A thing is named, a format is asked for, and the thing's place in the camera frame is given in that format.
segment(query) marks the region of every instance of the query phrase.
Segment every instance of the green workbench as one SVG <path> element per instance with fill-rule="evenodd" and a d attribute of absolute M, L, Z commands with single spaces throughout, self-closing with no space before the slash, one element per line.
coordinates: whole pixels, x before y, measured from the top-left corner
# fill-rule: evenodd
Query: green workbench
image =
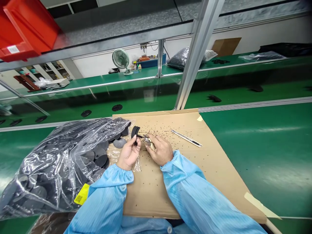
<path fill-rule="evenodd" d="M 312 103 L 201 115 L 255 198 L 281 217 L 312 218 Z M 0 191 L 52 130 L 0 133 Z M 312 225 L 309 219 L 270 220 L 283 234 L 306 233 Z M 34 221 L 32 217 L 0 222 L 0 233 L 14 229 L 15 234 L 25 234 Z"/>
<path fill-rule="evenodd" d="M 247 63 L 239 55 L 225 56 L 218 59 L 230 61 L 226 64 L 203 64 L 197 73 L 194 85 L 186 103 L 186 108 L 230 105 L 247 102 L 260 102 L 288 98 L 311 96 L 306 87 L 312 86 L 312 57 L 299 57 L 274 62 Z M 62 92 L 31 96 L 27 99 L 45 110 L 49 116 L 42 123 L 54 123 L 84 119 L 81 113 L 91 110 L 87 118 L 111 116 L 112 107 L 121 104 L 118 113 L 143 111 L 162 111 L 173 109 L 182 74 L 153 78 L 156 67 L 142 69 L 132 76 L 114 73 L 103 76 L 73 80 Z M 163 66 L 163 74 L 177 73 L 180 70 Z M 67 91 L 69 88 L 108 84 L 113 81 L 141 79 L 132 82 L 108 86 Z M 261 85 L 263 92 L 253 92 L 250 86 Z M 222 102 L 207 100 L 208 95 L 221 98 Z M 43 114 L 25 103 L 22 98 L 0 101 L 2 105 L 11 105 L 14 115 L 1 116 L 6 120 L 0 127 L 9 127 L 13 120 L 22 119 L 17 126 L 36 124 L 35 120 Z"/>

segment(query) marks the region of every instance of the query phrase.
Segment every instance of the red plastic crate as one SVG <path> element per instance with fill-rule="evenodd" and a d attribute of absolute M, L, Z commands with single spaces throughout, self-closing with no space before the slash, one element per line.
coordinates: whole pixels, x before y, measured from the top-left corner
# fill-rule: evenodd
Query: red plastic crate
<path fill-rule="evenodd" d="M 59 26 L 39 0 L 0 0 L 0 59 L 25 60 L 53 48 Z"/>

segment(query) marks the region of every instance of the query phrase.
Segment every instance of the desk fan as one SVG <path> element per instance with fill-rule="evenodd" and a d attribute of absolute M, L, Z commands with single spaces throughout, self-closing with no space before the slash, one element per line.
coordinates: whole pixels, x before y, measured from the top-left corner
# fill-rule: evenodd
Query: desk fan
<path fill-rule="evenodd" d="M 130 62 L 129 56 L 123 49 L 114 50 L 112 59 L 116 67 L 118 67 L 119 69 L 126 69 L 126 71 L 123 73 L 124 75 L 133 74 L 133 72 L 130 71 L 130 68 L 128 68 Z"/>

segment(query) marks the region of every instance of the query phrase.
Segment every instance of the light blue sleeve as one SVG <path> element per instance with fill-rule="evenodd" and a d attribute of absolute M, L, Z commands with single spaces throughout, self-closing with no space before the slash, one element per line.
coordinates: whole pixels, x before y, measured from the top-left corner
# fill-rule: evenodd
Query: light blue sleeve
<path fill-rule="evenodd" d="M 170 200 L 195 233 L 266 234 L 249 216 L 241 213 L 194 163 L 174 151 L 172 161 L 161 167 Z"/>
<path fill-rule="evenodd" d="M 64 234 L 121 232 L 123 205 L 127 184 L 133 182 L 132 171 L 120 169 L 116 164 L 89 188 L 88 199 L 78 210 Z"/>

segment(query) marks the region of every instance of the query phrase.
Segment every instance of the person's right hand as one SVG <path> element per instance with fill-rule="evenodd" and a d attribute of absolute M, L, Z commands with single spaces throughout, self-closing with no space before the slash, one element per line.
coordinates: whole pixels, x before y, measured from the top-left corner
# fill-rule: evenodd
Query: person's right hand
<path fill-rule="evenodd" d="M 156 147 L 153 151 L 149 145 L 146 145 L 146 149 L 151 155 L 152 159 L 160 166 L 164 166 L 167 162 L 173 159 L 173 151 L 171 144 L 162 138 L 161 136 L 153 136 L 152 134 L 147 134 L 147 136 L 152 140 Z"/>

